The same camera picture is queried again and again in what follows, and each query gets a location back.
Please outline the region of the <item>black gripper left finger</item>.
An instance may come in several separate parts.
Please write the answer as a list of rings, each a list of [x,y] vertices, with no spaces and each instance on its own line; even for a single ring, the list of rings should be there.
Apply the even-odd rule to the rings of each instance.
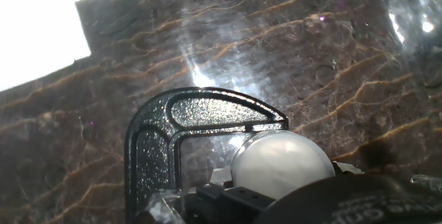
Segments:
[[[192,224],[250,224],[274,199],[233,184],[230,167],[214,169],[210,182],[185,196],[184,221]]]

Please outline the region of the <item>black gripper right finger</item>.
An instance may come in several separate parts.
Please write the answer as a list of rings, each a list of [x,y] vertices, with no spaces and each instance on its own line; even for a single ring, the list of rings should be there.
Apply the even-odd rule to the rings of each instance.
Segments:
[[[342,175],[342,174],[359,175],[363,173],[361,169],[356,168],[355,166],[348,163],[337,162],[337,161],[332,161],[331,163],[336,175]]]

